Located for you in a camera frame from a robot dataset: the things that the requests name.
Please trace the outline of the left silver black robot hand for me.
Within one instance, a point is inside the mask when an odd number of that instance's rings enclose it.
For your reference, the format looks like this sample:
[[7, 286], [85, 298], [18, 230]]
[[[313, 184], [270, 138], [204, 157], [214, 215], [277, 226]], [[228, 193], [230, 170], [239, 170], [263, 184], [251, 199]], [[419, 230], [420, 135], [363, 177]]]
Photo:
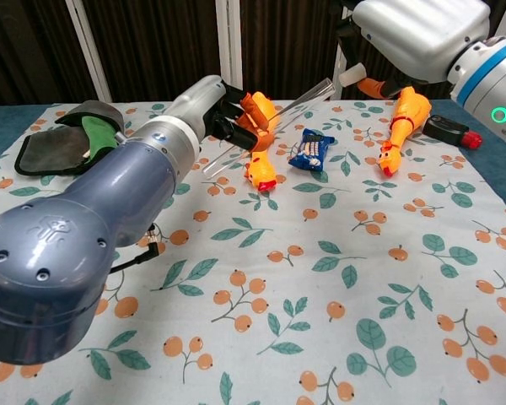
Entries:
[[166, 114], [187, 123], [201, 140], [213, 136], [249, 152], [264, 151], [274, 141], [260, 102], [218, 75], [197, 81], [175, 99]]

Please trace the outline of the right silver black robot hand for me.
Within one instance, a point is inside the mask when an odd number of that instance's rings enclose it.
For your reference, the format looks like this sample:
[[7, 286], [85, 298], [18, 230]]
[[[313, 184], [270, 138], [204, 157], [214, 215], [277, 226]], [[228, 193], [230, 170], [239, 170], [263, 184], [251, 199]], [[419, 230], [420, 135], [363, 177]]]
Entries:
[[[414, 84], [448, 80], [449, 70], [471, 44], [489, 34], [490, 8], [483, 1], [334, 1], [350, 15], [336, 26], [347, 61], [343, 88], [356, 85], [370, 98], [389, 99]], [[368, 75], [356, 42], [363, 37], [396, 71], [386, 79]]]

